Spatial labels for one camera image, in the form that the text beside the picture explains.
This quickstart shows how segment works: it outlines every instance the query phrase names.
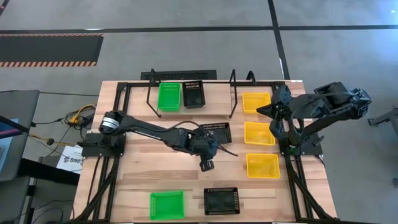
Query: green basket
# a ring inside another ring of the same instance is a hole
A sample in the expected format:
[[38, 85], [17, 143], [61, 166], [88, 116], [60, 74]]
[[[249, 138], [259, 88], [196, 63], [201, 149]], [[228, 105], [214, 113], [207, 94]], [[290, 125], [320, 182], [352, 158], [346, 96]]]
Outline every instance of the green basket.
[[184, 192], [155, 192], [150, 195], [151, 220], [175, 220], [185, 218]]
[[178, 111], [180, 109], [181, 84], [161, 83], [157, 107], [162, 111]]

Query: yellow basket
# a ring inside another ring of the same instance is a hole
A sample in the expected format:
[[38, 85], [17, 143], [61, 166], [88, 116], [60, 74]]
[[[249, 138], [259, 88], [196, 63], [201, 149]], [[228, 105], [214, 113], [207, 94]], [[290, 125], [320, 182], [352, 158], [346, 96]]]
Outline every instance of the yellow basket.
[[243, 93], [243, 111], [249, 114], [258, 114], [257, 108], [271, 103], [269, 93]]
[[280, 178], [277, 154], [246, 154], [246, 165], [250, 178]]
[[275, 137], [269, 130], [269, 124], [257, 122], [244, 123], [244, 143], [274, 146]]

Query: wooden table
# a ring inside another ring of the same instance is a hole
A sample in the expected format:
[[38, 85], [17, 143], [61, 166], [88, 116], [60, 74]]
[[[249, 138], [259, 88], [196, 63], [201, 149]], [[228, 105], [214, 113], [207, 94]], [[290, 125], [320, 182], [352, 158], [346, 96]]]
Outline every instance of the wooden table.
[[[99, 93], [93, 132], [97, 131], [104, 113], [112, 110], [118, 82], [120, 81], [103, 82]], [[301, 81], [285, 82], [294, 96], [305, 93]], [[285, 161], [279, 153], [278, 144], [275, 146], [249, 145], [245, 144], [243, 139], [243, 124], [245, 121], [269, 123], [271, 120], [259, 114], [244, 114], [242, 93], [268, 92], [272, 94], [271, 87], [239, 86], [237, 91], [238, 105], [231, 119], [228, 116], [198, 116], [192, 114], [158, 118], [146, 105], [147, 87], [134, 87], [131, 89], [127, 113], [137, 119], [163, 127], [170, 127], [184, 120], [192, 120], [199, 124], [229, 122], [232, 143], [225, 144], [224, 147], [238, 154], [239, 157], [218, 151], [213, 159], [215, 168], [208, 172], [200, 172], [200, 159], [197, 156], [173, 151], [160, 141], [129, 133], [127, 135], [125, 153], [120, 160], [111, 222], [151, 222], [149, 219], [150, 193], [165, 190], [183, 190], [185, 196], [185, 219], [172, 220], [171, 222], [271, 222], [295, 220]], [[217, 95], [209, 97], [209, 94], [211, 95], [211, 93], [206, 94], [206, 103], [220, 99]], [[234, 102], [233, 88], [231, 88], [231, 93], [228, 95], [232, 98], [231, 101]], [[156, 94], [151, 93], [150, 102], [154, 106], [157, 101], [156, 97]], [[121, 99], [122, 102], [119, 104], [119, 109], [121, 109], [123, 104], [123, 96]], [[194, 128], [190, 124], [182, 127]], [[247, 153], [278, 154], [280, 179], [248, 178], [246, 175]], [[335, 217], [336, 212], [323, 164], [314, 156], [302, 156], [301, 158], [309, 191], [325, 211]], [[97, 158], [84, 160], [74, 203], [76, 215], [80, 214], [86, 207], [96, 160]], [[101, 166], [98, 166], [91, 195], [96, 192], [100, 169]], [[205, 216], [203, 189], [209, 187], [237, 187], [241, 213], [239, 215]], [[297, 191], [301, 214], [305, 217], [302, 194], [299, 189]], [[108, 193], [106, 192], [101, 203], [100, 218], [104, 217], [107, 196]]]

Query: concrete floor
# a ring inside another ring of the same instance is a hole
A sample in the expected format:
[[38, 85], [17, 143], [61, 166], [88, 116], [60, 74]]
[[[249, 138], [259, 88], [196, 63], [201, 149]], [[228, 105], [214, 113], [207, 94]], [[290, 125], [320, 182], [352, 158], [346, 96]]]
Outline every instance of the concrete floor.
[[[398, 24], [398, 3], [393, 0], [274, 3], [280, 26]], [[0, 30], [271, 25], [266, 0], [10, 0], [0, 18]], [[373, 99], [366, 118], [398, 106], [398, 30], [282, 31], [281, 36], [291, 79], [303, 80], [308, 92], [338, 81], [363, 88]], [[0, 91], [95, 95], [103, 80], [137, 80], [151, 68], [217, 69], [219, 79], [227, 78], [235, 68], [239, 78], [253, 70], [257, 79], [283, 79], [273, 31], [105, 34], [98, 66], [2, 68]], [[51, 121], [96, 100], [40, 95], [35, 121]], [[65, 126], [39, 126], [33, 131], [57, 139]], [[398, 139], [391, 125], [372, 128], [361, 119], [336, 123], [321, 134], [325, 135], [326, 172], [338, 216], [396, 223], [398, 189], [391, 180], [398, 177]], [[79, 139], [77, 131], [70, 131], [66, 141]], [[48, 152], [29, 141], [24, 157], [37, 160]]]

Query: white sign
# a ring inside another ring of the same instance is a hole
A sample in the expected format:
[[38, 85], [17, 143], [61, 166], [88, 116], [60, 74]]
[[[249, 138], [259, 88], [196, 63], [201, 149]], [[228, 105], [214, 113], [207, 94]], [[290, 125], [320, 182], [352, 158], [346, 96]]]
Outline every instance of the white sign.
[[65, 146], [57, 168], [80, 174], [83, 166], [82, 148], [80, 146]]

